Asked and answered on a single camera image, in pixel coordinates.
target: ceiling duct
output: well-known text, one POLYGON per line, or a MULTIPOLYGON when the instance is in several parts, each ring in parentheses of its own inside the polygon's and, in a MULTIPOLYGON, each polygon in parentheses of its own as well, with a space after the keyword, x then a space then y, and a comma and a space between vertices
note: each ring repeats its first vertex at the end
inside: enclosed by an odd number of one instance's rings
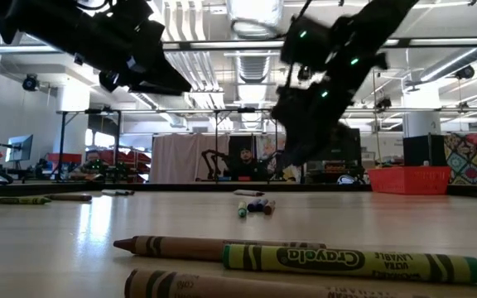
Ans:
MULTIPOLYGON (((228 0, 228 17, 230 20, 246 18, 278 26, 282 18, 283 0, 228 0)), ((235 30, 241 36, 251 39, 271 37, 269 30, 260 26, 238 23, 235 30)), ((258 108, 266 97, 268 74, 270 73, 270 57, 266 51, 255 51, 263 56, 238 56, 235 58, 238 99, 244 103, 256 104, 258 108)), ((245 128, 257 128, 261 123, 251 123, 243 119, 245 128)))
POLYGON ((456 71, 463 69, 475 61, 477 61, 477 47, 474 49, 457 50, 444 60, 423 70, 419 74, 420 79, 414 82, 407 82, 407 86, 425 84, 441 79, 447 75, 454 74, 456 71))

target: brown crayon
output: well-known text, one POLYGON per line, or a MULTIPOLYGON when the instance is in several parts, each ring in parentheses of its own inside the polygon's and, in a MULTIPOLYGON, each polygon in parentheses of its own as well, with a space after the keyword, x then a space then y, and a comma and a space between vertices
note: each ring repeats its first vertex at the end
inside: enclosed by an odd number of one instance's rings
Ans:
POLYGON ((270 215, 275 210, 275 201, 269 201, 268 204, 264 205, 263 212, 266 215, 270 215))
POLYGON ((365 291, 343 287, 295 285, 219 276, 135 269, 124 284, 125 298, 428 298, 421 295, 365 291))
POLYGON ((78 201, 78 202, 89 202, 92 199, 91 195, 46 195, 47 199, 50 200, 63 200, 63 201, 78 201))
POLYGON ((326 248, 323 243, 278 242, 257 240, 228 240, 210 238, 179 238, 158 236, 135 236, 114 241, 116 248, 146 257, 178 258, 222 262, 222 253, 227 244, 282 246, 289 248, 326 248))

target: ceiling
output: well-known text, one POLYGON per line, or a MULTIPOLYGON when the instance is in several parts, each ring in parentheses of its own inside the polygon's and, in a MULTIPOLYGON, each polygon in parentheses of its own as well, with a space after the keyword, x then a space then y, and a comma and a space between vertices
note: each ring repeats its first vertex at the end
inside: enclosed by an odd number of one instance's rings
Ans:
MULTIPOLYGON (((244 1, 244 3, 255 3, 253 0, 234 0, 244 1)), ((314 1, 313 5, 307 11, 307 14, 311 17, 318 19, 325 24, 332 24, 339 16, 344 14, 355 14, 361 9, 361 5, 364 2, 360 0, 346 0, 343 7, 338 7, 335 4, 337 1, 314 1)), ((195 30, 195 2, 189 2, 190 10, 189 14, 191 32, 195 30)), ((448 37, 448 36, 477 36, 477 4, 474 6, 467 6, 465 0, 421 0, 421 5, 430 4, 430 6, 413 9, 404 23, 400 26, 397 32, 393 35, 395 37, 448 37)), ((180 38, 186 40, 189 34, 185 34, 181 30, 181 1, 176 2, 178 6, 178 21, 177 27, 180 32, 180 38)), ((209 0, 203 1, 203 32, 205 38, 212 41, 222 41, 232 39, 232 32, 229 29, 229 18, 226 14, 226 3, 224 0, 209 0)), ((290 24, 290 18, 292 15, 297 14, 301 9, 302 2, 285 1, 284 8, 282 9, 282 20, 279 24, 282 30, 286 30, 290 24)), ((170 24, 167 20, 171 19, 171 8, 174 7, 174 3, 166 1, 165 8, 163 8, 163 16, 166 25, 170 24)), ((27 37, 22 43, 38 43, 33 38, 27 37)), ((417 77, 417 74, 421 73, 424 69, 434 65, 435 63, 445 59, 448 55, 458 51, 457 49, 410 49, 410 50, 387 50, 388 63, 391 69, 387 72, 378 72, 375 75, 370 74, 368 79, 359 89, 358 93, 354 97, 354 101, 357 103, 357 107, 373 107, 374 95, 373 91, 378 87, 382 87, 377 92, 377 97, 389 95, 393 101, 394 107, 400 107, 402 104, 402 81, 400 79, 391 79, 396 75, 407 75, 412 73, 413 77, 417 77)), ((241 102, 238 100, 237 90, 237 76, 235 73, 236 63, 234 58, 226 57, 222 51, 214 51, 209 53, 209 61, 214 69, 214 74, 218 80, 219 87, 223 92, 223 104, 228 108, 236 108, 241 102)), ((57 84, 63 84, 66 76, 81 76, 86 79, 86 84, 93 90, 92 103, 95 104, 108 104, 118 105, 122 108, 147 108, 145 105, 137 103, 136 99, 131 94, 127 94, 122 90, 115 91, 113 94, 108 94, 98 86, 98 80, 96 75, 93 74, 93 70, 89 67, 78 66, 73 63, 73 59, 68 55, 2 55, 0 56, 0 66, 2 70, 12 74, 17 79, 25 77, 25 70, 34 69, 32 67, 38 67, 40 65, 63 66, 57 68, 56 72, 49 72, 46 70, 40 78, 47 83, 51 83, 54 86, 57 84)), ((268 76, 268 86, 264 103, 276 102, 277 96, 275 94, 275 88, 277 84, 284 82, 287 65, 283 65, 278 62, 276 56, 270 59, 270 71, 268 76)), ((471 64, 475 69, 475 77, 470 80, 462 80, 460 85, 457 79, 440 79, 437 83, 440 86, 440 98, 441 105, 455 106, 462 99, 472 97, 476 99, 477 96, 477 61, 471 64)), ((192 108, 190 107, 183 97, 171 99, 160 98, 150 94, 151 98, 155 98, 158 105, 164 108, 192 108)), ((197 106, 197 102, 193 99, 192 103, 197 106)), ((470 104, 471 107, 477 107, 477 101, 470 104)), ((372 114, 358 114, 353 115, 352 118, 370 118, 372 114)), ((442 117, 455 118, 457 113, 443 114, 442 117)), ((477 114, 472 115, 470 120, 473 123, 477 123, 477 114)), ((159 117, 147 116, 146 118, 138 115, 137 117, 129 117, 127 121, 144 121, 144 120, 163 120, 159 117)))

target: colorful quilt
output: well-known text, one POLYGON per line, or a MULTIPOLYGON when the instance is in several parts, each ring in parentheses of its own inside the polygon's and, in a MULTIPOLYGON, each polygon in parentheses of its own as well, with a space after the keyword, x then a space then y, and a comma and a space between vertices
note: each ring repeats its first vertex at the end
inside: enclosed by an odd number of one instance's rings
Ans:
POLYGON ((477 185, 477 133, 445 136, 445 156, 451 184, 477 185))

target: crayola logo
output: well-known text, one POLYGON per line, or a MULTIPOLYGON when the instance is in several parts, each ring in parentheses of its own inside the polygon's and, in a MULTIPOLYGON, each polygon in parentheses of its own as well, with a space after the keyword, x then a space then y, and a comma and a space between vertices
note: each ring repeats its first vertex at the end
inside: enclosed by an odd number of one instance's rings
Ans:
POLYGON ((359 251, 324 248, 279 248, 277 260, 286 267, 319 271, 352 271, 365 264, 365 256, 359 251))

